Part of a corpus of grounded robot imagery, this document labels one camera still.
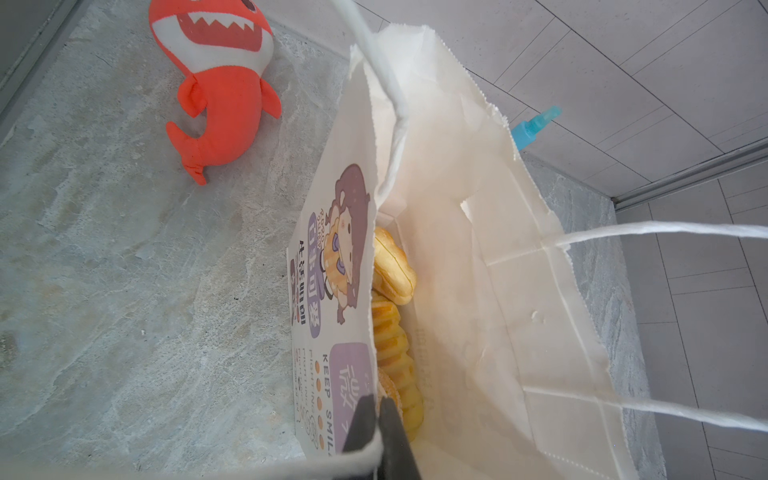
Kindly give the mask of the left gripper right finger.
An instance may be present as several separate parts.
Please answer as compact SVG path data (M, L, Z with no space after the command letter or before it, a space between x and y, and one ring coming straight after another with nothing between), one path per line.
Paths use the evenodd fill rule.
M383 453L375 478L379 480L421 480L403 422L393 399L381 400L378 415Z

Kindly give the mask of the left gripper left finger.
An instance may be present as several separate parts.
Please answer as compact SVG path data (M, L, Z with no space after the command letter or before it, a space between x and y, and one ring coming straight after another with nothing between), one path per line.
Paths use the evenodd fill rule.
M373 439L378 426L377 397L374 394L360 398L344 443L343 453L363 450Z

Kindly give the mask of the lumpy yellow long bread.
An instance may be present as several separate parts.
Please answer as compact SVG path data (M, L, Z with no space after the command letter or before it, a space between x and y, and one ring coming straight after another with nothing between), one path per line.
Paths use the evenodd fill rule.
M375 291L371 311L380 391L394 400L406 436L413 442L424 421L424 399L401 315L395 303Z

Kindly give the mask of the white paper bag with print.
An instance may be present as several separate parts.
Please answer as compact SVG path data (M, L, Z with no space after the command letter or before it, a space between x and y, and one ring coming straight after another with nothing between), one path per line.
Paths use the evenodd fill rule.
M343 453L361 397L381 400L372 325L374 230L416 271L397 305L424 421L410 442L425 479L634 479L627 410L765 431L762 419L613 388L567 250L650 233L763 238L763 227L640 222L565 233L507 120L429 27L356 38L349 80L286 250L295 432L304 458L260 479L375 478L378 426Z

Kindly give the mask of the braided orange pretzel bread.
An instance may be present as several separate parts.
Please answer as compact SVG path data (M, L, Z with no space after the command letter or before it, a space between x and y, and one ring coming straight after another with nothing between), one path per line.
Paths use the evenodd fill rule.
M396 305L406 305L415 294L417 273L387 230L376 227L374 234L372 288Z

